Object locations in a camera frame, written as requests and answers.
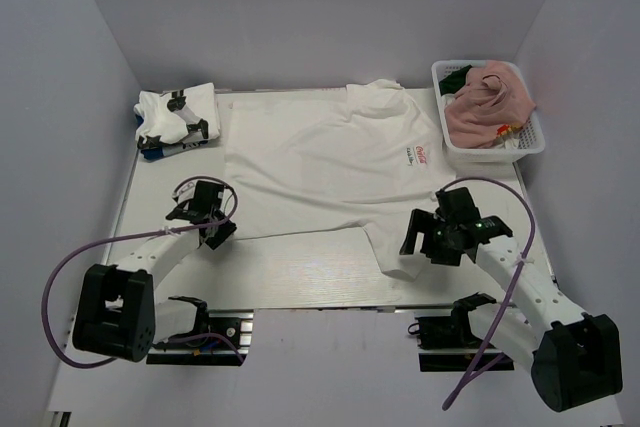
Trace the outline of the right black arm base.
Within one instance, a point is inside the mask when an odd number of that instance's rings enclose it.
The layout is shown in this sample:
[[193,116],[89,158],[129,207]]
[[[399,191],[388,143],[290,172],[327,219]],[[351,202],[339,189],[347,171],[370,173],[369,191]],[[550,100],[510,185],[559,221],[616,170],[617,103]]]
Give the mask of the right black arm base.
[[450,316],[417,317],[407,333],[417,341],[423,373],[464,373],[481,344],[479,338],[463,334]]

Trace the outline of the white red-print t-shirt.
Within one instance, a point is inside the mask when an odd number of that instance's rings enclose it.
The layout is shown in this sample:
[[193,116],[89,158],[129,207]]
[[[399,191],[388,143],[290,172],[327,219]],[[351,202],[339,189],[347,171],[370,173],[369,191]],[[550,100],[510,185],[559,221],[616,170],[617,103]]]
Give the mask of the white red-print t-shirt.
[[410,214],[455,177],[440,127],[387,80],[349,84],[343,101],[234,103],[225,163],[237,238],[359,227],[381,272],[409,282],[426,265],[399,253]]

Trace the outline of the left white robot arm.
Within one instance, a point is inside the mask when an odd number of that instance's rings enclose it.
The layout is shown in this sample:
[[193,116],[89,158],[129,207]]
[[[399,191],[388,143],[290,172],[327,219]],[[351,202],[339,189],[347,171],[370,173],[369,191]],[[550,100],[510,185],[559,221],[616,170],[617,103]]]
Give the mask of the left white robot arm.
[[188,179],[173,193],[175,207],[163,228],[110,265],[95,264],[83,278],[72,345],[85,352],[131,362],[156,345],[199,346],[211,334],[207,303],[189,296],[158,300],[155,291],[186,257],[215,250],[236,229],[224,198],[237,194],[212,177]]

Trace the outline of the dark green t-shirt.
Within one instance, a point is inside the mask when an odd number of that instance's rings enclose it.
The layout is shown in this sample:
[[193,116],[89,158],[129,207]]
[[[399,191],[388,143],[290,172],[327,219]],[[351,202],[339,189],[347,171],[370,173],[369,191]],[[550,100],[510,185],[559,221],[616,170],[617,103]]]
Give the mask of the dark green t-shirt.
[[438,83],[440,93],[442,95],[456,94],[465,86],[467,74],[471,69],[471,65],[466,65],[458,70],[449,73]]

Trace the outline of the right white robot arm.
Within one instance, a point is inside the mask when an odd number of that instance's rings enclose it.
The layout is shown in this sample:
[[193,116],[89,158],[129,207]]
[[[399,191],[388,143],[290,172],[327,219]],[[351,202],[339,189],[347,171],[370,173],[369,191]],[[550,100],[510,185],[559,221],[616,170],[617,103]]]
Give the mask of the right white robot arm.
[[467,348],[475,354],[443,407],[479,374],[518,364],[544,404],[563,412],[623,389],[619,329],[607,315],[591,315],[564,295],[551,277],[531,266],[529,246],[518,245],[497,216],[481,215],[466,187],[437,191],[433,212],[412,211],[400,248],[437,265],[462,259],[503,289],[496,300],[474,293],[454,302],[448,316],[421,317],[408,329],[426,350]]

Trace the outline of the pink t-shirt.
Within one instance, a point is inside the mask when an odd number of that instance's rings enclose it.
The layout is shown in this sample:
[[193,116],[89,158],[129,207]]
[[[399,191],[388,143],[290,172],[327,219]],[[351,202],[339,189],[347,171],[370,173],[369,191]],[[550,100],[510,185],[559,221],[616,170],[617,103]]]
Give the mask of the pink t-shirt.
[[472,67],[465,86],[445,95],[445,119],[451,142],[462,149],[492,148],[503,124],[524,125],[535,103],[514,71],[505,62],[489,60]]

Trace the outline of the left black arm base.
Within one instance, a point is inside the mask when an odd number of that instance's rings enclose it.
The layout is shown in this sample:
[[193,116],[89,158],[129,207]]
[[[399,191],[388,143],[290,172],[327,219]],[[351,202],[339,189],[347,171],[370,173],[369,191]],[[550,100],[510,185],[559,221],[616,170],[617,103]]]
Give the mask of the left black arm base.
[[248,355],[254,313],[209,311],[202,327],[158,341],[147,365],[239,367]]

